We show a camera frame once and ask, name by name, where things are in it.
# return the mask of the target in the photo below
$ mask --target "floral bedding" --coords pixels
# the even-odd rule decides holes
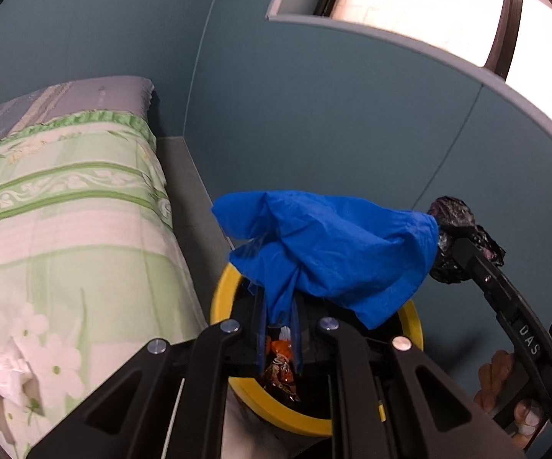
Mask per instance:
[[[0,398],[0,444],[30,448],[154,337],[205,321],[171,231],[146,122],[80,112],[0,140],[0,355],[29,365],[26,405]]]

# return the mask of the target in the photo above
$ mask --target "black plastic bag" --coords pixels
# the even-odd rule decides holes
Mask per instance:
[[[477,249],[497,267],[504,265],[506,252],[494,239],[476,224],[476,219],[465,202],[458,198],[442,196],[427,212],[439,225],[438,253],[429,272],[440,283],[461,283],[470,276],[452,258],[452,245],[459,238],[468,238]]]

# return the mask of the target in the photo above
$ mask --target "pillow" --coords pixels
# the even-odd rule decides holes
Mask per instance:
[[[81,111],[128,112],[147,120],[153,84],[137,76],[82,79],[0,104],[0,139],[27,126]]]

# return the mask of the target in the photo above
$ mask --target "metal screw head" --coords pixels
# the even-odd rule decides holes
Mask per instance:
[[[402,352],[412,348],[412,342],[410,342],[410,339],[407,339],[406,337],[395,337],[391,343],[395,349]]]
[[[163,354],[165,349],[168,348],[168,342],[164,339],[152,339],[146,348],[151,354]]]
[[[338,320],[334,317],[322,317],[318,324],[325,331],[337,330],[340,327]]]
[[[225,333],[235,333],[240,329],[240,323],[237,322],[235,319],[225,319],[220,324],[221,330]]]

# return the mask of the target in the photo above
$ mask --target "human hand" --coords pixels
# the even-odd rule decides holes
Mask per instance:
[[[510,377],[514,367],[514,354],[508,354],[505,350],[498,350],[493,355],[490,364],[483,365],[478,370],[480,379],[480,391],[474,397],[484,412],[491,412],[497,405],[497,398],[501,393],[504,383]],[[531,437],[537,431],[542,420],[542,408],[533,400],[523,400],[514,408],[514,422],[519,427],[519,432],[513,436],[514,443],[520,448],[525,448]]]

